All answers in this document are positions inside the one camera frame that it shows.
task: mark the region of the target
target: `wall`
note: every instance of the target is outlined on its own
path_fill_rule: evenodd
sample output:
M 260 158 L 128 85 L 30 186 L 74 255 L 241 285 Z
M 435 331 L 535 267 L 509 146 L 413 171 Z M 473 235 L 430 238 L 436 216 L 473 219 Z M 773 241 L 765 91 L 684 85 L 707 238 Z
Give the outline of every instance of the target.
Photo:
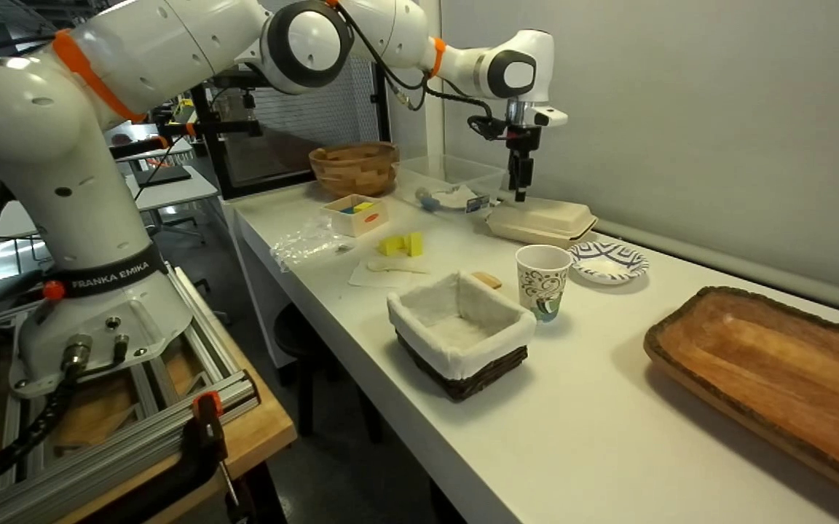
M 442 34 L 557 34 L 535 196 L 839 289 L 839 2 L 455 0 Z M 505 162 L 449 105 L 449 155 Z

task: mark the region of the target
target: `yellow object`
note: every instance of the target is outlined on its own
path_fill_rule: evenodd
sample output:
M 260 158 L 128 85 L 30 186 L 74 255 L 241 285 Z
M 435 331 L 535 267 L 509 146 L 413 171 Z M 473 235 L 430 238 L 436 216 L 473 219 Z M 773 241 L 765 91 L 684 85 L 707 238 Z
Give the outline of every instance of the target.
M 387 235 L 381 238 L 381 255 L 423 255 L 423 234 Z
M 502 289 L 505 282 L 487 270 L 476 270 L 476 280 L 481 280 L 487 289 Z
M 398 254 L 398 235 L 381 238 L 381 254 L 384 254 L 384 255 L 397 255 L 397 254 Z
M 420 234 L 407 234 L 404 245 L 407 245 L 407 255 L 423 255 L 423 235 Z

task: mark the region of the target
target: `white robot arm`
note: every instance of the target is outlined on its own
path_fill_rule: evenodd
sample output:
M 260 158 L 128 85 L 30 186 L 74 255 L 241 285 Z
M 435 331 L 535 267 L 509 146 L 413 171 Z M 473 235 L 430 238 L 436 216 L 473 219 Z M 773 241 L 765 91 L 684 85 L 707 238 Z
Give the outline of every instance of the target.
M 538 129 L 566 123 L 547 105 L 551 34 L 452 49 L 425 34 L 425 15 L 412 0 L 292 2 L 280 11 L 257 0 L 128 0 L 58 31 L 36 56 L 0 65 L 0 177 L 56 263 L 47 302 L 17 331 L 20 397 L 49 392 L 68 359 L 85 359 L 91 370 L 157 359 L 189 324 L 103 132 L 235 57 L 257 60 L 285 94 L 320 87 L 346 60 L 353 25 L 391 68 L 420 68 L 473 95 L 506 100 L 514 139 L 535 135 L 524 151 L 538 146 Z

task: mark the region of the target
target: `wooden cutting board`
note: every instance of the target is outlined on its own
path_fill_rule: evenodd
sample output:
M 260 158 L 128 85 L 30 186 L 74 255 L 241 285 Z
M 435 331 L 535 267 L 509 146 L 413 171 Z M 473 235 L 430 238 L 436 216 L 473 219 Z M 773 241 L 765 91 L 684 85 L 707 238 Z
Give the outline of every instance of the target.
M 738 289 L 706 289 L 646 331 L 659 370 L 839 480 L 839 325 Z

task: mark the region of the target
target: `white bowl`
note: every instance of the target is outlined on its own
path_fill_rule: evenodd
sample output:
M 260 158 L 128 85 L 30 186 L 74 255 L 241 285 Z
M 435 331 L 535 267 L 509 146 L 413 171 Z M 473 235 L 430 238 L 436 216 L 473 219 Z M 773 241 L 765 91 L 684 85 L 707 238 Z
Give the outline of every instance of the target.
M 582 241 L 575 245 L 572 254 L 572 270 L 601 285 L 627 285 L 630 280 L 646 273 L 645 255 L 617 241 Z

